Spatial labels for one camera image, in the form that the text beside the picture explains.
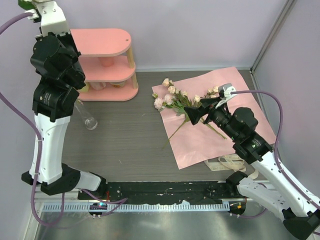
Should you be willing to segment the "pink flower bouquet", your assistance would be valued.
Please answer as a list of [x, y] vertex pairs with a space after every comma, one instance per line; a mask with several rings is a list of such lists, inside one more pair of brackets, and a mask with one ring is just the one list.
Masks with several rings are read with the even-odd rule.
[[214, 86], [209, 88], [207, 93], [204, 96], [195, 95], [193, 99], [188, 97], [186, 91], [179, 90], [175, 87], [174, 82], [165, 78], [162, 82], [162, 85], [167, 88], [168, 93], [164, 97], [159, 97], [157, 93], [153, 93], [152, 97], [154, 98], [154, 107], [162, 112], [164, 109], [172, 109], [176, 116], [183, 116], [184, 120], [179, 125], [179, 127], [173, 132], [173, 134], [168, 138], [167, 142], [164, 144], [163, 148], [170, 142], [171, 138], [188, 122], [190, 118], [187, 116], [184, 107], [200, 107], [201, 99], [206, 98], [217, 98], [218, 97], [218, 87]]

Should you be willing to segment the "purple pink wrapping paper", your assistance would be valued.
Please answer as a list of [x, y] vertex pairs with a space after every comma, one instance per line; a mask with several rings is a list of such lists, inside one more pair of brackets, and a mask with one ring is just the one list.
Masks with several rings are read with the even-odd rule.
[[230, 154], [257, 164], [273, 153], [275, 134], [235, 67], [152, 90], [179, 169]]

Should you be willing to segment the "cream printed ribbon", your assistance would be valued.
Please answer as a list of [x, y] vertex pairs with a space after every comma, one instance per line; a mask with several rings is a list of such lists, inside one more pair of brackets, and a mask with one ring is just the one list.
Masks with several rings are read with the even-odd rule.
[[237, 154], [228, 154], [217, 157], [216, 161], [205, 160], [204, 164], [212, 171], [240, 171], [245, 173], [247, 168], [245, 160], [240, 158]]

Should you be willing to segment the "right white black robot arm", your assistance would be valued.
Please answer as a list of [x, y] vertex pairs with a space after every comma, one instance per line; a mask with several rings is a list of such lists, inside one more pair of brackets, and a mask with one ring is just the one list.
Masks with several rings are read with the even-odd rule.
[[258, 170], [276, 191], [260, 186], [246, 174], [232, 174], [226, 193], [242, 195], [265, 207], [278, 217], [297, 239], [306, 240], [320, 226], [320, 199], [309, 191], [275, 156], [275, 149], [256, 131], [258, 120], [248, 107], [229, 112], [227, 103], [217, 98], [203, 98], [199, 107], [185, 107], [193, 125], [203, 116], [204, 124], [213, 122], [234, 143], [235, 153]]

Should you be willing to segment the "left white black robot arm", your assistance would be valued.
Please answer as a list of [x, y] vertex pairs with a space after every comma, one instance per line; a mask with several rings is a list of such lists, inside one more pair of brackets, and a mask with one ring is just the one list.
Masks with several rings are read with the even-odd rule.
[[35, 152], [30, 170], [21, 179], [39, 185], [49, 196], [85, 189], [100, 200], [107, 192], [106, 179], [62, 162], [66, 130], [78, 91], [85, 86], [80, 55], [70, 33], [60, 36], [50, 32], [36, 38], [30, 63], [41, 78], [33, 93], [32, 110], [38, 131], [34, 150], [41, 153]]

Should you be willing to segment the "clear glass vase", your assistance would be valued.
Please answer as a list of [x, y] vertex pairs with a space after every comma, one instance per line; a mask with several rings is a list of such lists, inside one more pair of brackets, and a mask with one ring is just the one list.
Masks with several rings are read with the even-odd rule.
[[93, 117], [91, 113], [89, 113], [89, 111], [84, 106], [84, 103], [81, 100], [77, 99], [74, 103], [74, 106], [78, 111], [85, 127], [90, 131], [94, 130], [98, 126], [98, 121]]

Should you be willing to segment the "orange patterned bowl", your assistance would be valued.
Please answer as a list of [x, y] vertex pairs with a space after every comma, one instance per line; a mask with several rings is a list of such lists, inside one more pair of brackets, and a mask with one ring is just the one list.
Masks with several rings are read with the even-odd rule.
[[123, 88], [126, 84], [126, 81], [123, 80], [123, 81], [117, 81], [117, 82], [110, 82], [109, 84], [114, 88]]

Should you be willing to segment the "pink cup on shelf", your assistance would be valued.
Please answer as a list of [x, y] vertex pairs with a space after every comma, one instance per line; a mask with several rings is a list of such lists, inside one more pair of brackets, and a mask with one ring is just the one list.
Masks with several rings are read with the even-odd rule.
[[111, 57], [100, 57], [99, 58], [99, 61], [100, 61], [100, 64], [103, 66], [103, 67], [111, 67], [114, 62], [115, 62], [115, 59], [113, 56]]

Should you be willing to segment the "pink mug on shelf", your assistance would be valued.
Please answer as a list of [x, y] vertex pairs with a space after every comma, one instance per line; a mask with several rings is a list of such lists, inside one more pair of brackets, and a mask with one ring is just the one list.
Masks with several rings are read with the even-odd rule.
[[90, 82], [89, 84], [96, 91], [101, 91], [107, 86], [105, 82]]

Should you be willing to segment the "pink three-tier shelf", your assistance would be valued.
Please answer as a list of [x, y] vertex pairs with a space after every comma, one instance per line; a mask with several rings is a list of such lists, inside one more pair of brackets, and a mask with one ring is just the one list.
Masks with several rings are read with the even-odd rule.
[[124, 102], [139, 90], [131, 35], [120, 28], [80, 28], [71, 34], [81, 55], [84, 102]]

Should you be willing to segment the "yellow green cup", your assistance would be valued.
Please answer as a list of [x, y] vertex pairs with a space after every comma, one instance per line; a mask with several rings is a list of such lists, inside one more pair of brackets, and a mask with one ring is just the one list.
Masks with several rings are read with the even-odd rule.
[[85, 83], [85, 86], [84, 86], [83, 88], [81, 88], [81, 89], [79, 90], [79, 92], [81, 92], [81, 93], [86, 93], [86, 92], [89, 91], [89, 89], [90, 89], [90, 85], [86, 82], [86, 83]]

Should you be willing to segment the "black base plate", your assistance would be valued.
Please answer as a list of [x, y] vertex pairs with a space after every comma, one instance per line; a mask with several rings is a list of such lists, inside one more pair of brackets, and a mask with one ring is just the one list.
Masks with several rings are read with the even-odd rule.
[[112, 202], [127, 199], [129, 205], [221, 204], [223, 199], [242, 199], [235, 186], [218, 181], [108, 182], [102, 192], [92, 192]]

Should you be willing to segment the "aluminium frame rail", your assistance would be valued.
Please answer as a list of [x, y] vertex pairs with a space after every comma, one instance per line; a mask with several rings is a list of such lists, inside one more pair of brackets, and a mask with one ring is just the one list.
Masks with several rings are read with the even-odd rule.
[[103, 213], [115, 211], [117, 213], [161, 213], [161, 212], [213, 212], [227, 211], [234, 214], [243, 214], [250, 198], [225, 198], [220, 204], [197, 204], [192, 205], [187, 201], [181, 204], [172, 205], [149, 205], [149, 204], [126, 204], [127, 199], [123, 198], [117, 201], [102, 199], [96, 201], [85, 192], [73, 190], [66, 194], [64, 205], [56, 197], [47, 198], [39, 204], [38, 213], [60, 212], [61, 208], [65, 213], [88, 212], [93, 216], [99, 216]]

